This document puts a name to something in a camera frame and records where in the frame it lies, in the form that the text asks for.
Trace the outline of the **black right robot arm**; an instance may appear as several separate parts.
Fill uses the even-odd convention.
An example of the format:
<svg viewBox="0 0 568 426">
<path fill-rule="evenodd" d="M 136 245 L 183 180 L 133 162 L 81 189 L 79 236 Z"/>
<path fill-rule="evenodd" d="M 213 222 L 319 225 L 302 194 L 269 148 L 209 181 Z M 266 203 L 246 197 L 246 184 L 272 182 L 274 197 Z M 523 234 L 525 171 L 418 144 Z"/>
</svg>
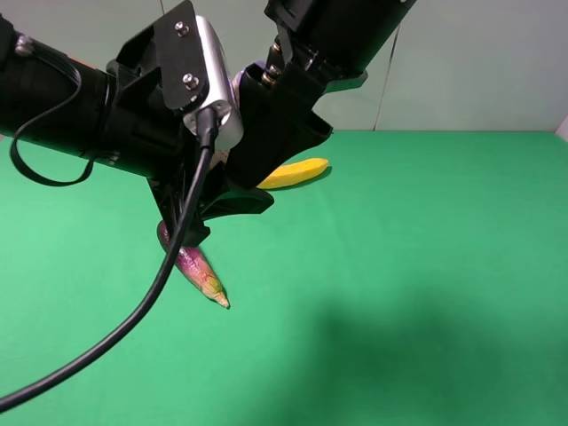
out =
<svg viewBox="0 0 568 426">
<path fill-rule="evenodd" d="M 226 164 L 247 189 L 291 157 L 319 146 L 332 126 L 313 108 L 324 95 L 357 89 L 367 66 L 413 7 L 411 1 L 271 1 L 264 12 L 277 26 L 264 65 L 241 74 L 241 142 Z"/>
</svg>

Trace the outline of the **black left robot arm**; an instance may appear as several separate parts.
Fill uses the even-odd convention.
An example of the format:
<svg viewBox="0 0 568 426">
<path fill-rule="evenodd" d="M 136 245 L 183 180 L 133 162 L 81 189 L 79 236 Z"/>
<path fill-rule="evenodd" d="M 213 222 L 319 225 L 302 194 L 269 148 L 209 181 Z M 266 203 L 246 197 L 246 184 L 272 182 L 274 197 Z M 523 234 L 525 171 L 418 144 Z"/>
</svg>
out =
<svg viewBox="0 0 568 426">
<path fill-rule="evenodd" d="M 205 182 L 184 242 L 199 245 L 206 222 L 260 214 L 273 198 L 245 189 L 224 161 L 199 164 L 201 118 L 216 117 L 214 147 L 243 136 L 225 55 L 210 23 L 186 2 L 131 38 L 105 69 L 89 67 L 1 23 L 1 131 L 145 178 L 174 229 L 196 173 Z"/>
</svg>

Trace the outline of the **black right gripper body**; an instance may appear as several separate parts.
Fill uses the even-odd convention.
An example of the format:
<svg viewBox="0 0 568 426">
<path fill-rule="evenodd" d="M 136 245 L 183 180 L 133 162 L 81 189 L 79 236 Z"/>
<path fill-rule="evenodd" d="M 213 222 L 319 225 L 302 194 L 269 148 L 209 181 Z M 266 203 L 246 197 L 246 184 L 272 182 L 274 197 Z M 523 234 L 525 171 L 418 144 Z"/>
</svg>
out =
<svg viewBox="0 0 568 426">
<path fill-rule="evenodd" d="M 283 26 L 278 26 L 266 61 L 244 69 L 240 86 L 244 127 L 246 111 L 260 104 L 271 106 L 294 126 L 313 112 L 324 95 L 357 89 L 368 78 L 366 69 L 336 63 Z"/>
</svg>

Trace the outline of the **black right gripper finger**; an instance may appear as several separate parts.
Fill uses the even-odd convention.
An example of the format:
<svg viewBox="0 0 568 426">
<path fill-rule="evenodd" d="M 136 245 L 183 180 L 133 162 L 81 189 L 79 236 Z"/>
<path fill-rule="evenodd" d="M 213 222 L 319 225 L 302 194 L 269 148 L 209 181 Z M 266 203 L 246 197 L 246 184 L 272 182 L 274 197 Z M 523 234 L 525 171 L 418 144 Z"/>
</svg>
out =
<svg viewBox="0 0 568 426">
<path fill-rule="evenodd" d="M 279 165 L 278 157 L 289 143 L 294 126 L 266 104 L 247 110 L 245 118 L 243 138 L 229 154 L 228 174 L 238 185 L 250 189 Z"/>
<path fill-rule="evenodd" d="M 314 112 L 296 122 L 284 149 L 283 161 L 290 160 L 306 150 L 321 145 L 332 135 L 333 127 Z"/>
</svg>

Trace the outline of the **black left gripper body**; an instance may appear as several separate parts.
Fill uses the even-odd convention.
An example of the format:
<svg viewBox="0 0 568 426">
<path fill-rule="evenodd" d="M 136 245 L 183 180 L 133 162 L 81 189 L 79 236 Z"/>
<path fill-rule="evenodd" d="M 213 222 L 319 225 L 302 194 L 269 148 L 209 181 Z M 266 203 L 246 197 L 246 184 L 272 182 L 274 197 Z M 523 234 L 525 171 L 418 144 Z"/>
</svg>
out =
<svg viewBox="0 0 568 426">
<path fill-rule="evenodd" d="M 125 43 L 106 71 L 113 89 L 104 147 L 113 153 L 114 166 L 165 180 L 197 143 L 196 134 L 164 104 L 154 23 Z"/>
</svg>

